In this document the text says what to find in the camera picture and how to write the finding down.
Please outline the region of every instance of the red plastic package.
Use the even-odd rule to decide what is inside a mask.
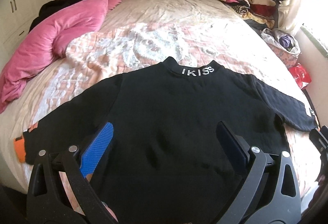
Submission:
[[[301,89],[304,89],[312,81],[309,73],[299,63],[297,63],[294,67],[289,68],[288,70]]]

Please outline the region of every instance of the blue gripper pad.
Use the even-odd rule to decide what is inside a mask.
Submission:
[[[86,177],[86,175],[95,171],[99,160],[101,159],[107,146],[113,138],[113,134],[113,124],[107,122],[106,125],[101,129],[95,139],[91,142],[91,144],[82,154],[80,170],[84,178]]]

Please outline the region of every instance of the metal pivot bolt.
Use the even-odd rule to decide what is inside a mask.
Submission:
[[[252,147],[252,152],[253,153],[260,153],[260,151],[261,151],[260,148],[258,148],[257,146]]]
[[[289,154],[288,152],[286,152],[286,151],[283,151],[283,152],[282,152],[282,155],[283,155],[284,157],[290,157],[290,154]]]
[[[41,150],[40,152],[39,152],[39,156],[44,156],[46,154],[46,151],[45,150]]]
[[[76,145],[71,145],[69,148],[68,148],[68,151],[70,152],[75,152],[77,150],[77,146]]]

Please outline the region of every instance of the patterned bedspread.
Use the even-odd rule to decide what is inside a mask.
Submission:
[[[1,176],[7,186],[27,191],[32,166],[18,162],[12,144],[23,130],[100,80],[168,56],[185,66],[200,67],[216,60],[235,72],[253,74],[302,101],[310,114],[306,97],[279,58],[217,0],[123,0],[107,15],[101,32],[74,39],[66,56],[31,80],[22,97],[0,115],[2,158],[17,181]],[[303,195],[319,174],[319,152],[308,133],[285,129]],[[77,208],[67,179],[61,176]]]

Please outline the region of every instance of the window sill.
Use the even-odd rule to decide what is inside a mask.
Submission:
[[[301,30],[309,38],[309,40],[314,44],[314,46],[320,51],[320,53],[328,59],[328,50],[319,42],[313,34],[304,26],[301,26]]]

